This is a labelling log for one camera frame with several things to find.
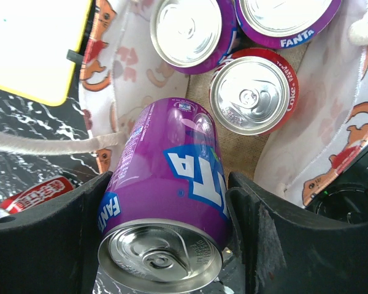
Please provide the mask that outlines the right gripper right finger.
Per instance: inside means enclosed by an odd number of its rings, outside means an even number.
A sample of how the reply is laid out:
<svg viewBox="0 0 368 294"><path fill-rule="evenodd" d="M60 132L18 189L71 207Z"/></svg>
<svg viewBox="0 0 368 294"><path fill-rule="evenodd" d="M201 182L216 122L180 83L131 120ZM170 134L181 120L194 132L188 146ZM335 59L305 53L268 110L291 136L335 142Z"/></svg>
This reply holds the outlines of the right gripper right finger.
<svg viewBox="0 0 368 294"><path fill-rule="evenodd" d="M245 293L368 293L368 222L317 215L239 172L226 201Z"/></svg>

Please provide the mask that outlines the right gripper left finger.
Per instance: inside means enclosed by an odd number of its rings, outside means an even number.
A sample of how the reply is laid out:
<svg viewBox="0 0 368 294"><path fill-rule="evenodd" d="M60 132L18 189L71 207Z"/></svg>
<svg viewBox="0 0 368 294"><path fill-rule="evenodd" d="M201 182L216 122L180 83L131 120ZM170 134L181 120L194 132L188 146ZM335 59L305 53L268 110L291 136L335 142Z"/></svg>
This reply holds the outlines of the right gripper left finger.
<svg viewBox="0 0 368 294"><path fill-rule="evenodd" d="M97 212L111 176L0 219L0 293L92 293Z"/></svg>

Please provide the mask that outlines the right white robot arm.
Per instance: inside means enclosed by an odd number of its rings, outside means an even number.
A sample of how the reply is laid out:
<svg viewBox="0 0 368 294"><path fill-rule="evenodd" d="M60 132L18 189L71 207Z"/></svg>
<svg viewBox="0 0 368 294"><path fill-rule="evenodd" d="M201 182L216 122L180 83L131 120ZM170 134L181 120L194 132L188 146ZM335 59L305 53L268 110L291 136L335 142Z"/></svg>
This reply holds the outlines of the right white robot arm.
<svg viewBox="0 0 368 294"><path fill-rule="evenodd" d="M0 293L91 293L110 173L0 219ZM234 234L204 293L368 293L368 148L308 210L229 175Z"/></svg>

